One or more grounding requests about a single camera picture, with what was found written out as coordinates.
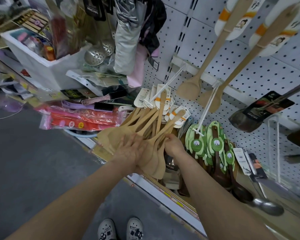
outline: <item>person's right hand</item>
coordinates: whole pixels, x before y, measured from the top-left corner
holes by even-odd
[[[166,153],[174,158],[185,152],[182,142],[174,134],[165,134],[168,139],[165,141],[164,149]]]

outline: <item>clear plastic wrap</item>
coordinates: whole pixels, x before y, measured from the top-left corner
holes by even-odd
[[[114,125],[95,124],[87,121],[83,121],[78,118],[59,115],[55,113],[43,114],[40,122],[40,129],[70,129],[70,130],[82,130],[82,131],[102,131],[107,128],[115,127]]]
[[[62,107],[61,101],[43,104],[35,108],[43,114],[55,114],[67,118],[78,119],[81,122],[88,122],[98,125],[119,126],[127,116],[126,111],[119,112],[115,108],[113,112],[101,112],[91,109],[69,109]]]

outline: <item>purple brush handle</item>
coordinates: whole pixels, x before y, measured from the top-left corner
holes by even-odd
[[[94,111],[99,111],[98,109],[94,109],[94,104],[90,104],[90,105],[75,104],[63,100],[62,106],[68,109],[91,109]]]

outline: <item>styrofoam box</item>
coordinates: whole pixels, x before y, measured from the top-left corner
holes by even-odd
[[[66,76],[66,72],[70,69],[80,68],[80,61],[84,60],[84,53],[90,47],[89,45],[82,47],[79,52],[73,55],[48,61],[10,35],[18,30],[11,30],[0,35],[34,80],[43,87],[54,91],[83,88],[83,85],[78,81]]]

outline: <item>gray floor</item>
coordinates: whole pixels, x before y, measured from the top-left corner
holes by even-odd
[[[0,111],[0,117],[9,114]],[[0,120],[0,239],[100,167],[61,131],[38,129],[40,118],[28,109]],[[123,181],[100,206],[83,239],[97,239],[100,222],[112,218],[124,240],[133,215],[144,225],[145,240],[199,239]]]

